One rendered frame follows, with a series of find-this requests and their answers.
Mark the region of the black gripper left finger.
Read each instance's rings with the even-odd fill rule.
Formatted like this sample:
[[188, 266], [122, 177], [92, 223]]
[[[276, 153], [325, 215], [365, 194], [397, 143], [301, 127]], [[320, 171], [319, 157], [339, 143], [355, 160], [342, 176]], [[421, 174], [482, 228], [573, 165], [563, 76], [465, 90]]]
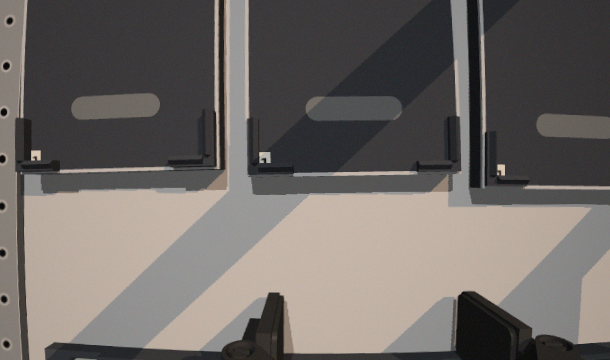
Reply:
[[283, 360], [283, 354], [284, 296], [269, 292], [261, 318], [250, 318], [242, 340], [224, 346], [221, 360]]

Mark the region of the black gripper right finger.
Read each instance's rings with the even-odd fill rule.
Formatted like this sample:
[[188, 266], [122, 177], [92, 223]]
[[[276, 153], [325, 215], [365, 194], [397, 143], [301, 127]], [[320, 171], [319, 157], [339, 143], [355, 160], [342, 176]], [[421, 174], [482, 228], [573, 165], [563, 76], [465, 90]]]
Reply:
[[585, 360], [572, 342], [532, 338], [532, 328], [475, 291], [458, 296], [456, 351], [463, 360]]

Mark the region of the grey perforated base plate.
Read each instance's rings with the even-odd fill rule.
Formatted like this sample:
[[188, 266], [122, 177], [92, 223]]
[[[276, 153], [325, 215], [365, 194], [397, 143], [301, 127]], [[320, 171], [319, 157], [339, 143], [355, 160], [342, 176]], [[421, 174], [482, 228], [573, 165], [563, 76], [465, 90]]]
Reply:
[[0, 360], [22, 360], [19, 327], [15, 118], [24, 0], [0, 0]]

